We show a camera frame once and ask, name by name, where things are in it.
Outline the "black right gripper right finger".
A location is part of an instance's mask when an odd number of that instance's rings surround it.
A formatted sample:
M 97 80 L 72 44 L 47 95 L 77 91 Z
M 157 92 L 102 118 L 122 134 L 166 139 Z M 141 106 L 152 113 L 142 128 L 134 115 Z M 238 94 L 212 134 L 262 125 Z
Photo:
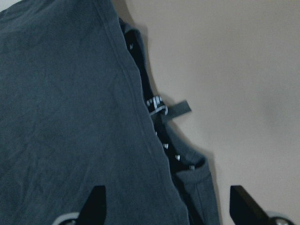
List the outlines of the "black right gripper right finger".
M 241 185 L 230 187 L 230 216 L 235 225 L 266 225 L 269 216 Z

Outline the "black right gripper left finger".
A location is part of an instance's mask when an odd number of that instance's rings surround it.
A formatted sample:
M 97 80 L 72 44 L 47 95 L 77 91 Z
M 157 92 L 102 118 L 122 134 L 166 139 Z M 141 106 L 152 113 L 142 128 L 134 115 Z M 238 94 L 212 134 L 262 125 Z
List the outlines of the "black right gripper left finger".
M 103 225 L 106 219 L 106 212 L 106 188 L 105 186 L 95 186 L 83 205 L 76 219 L 76 224 Z

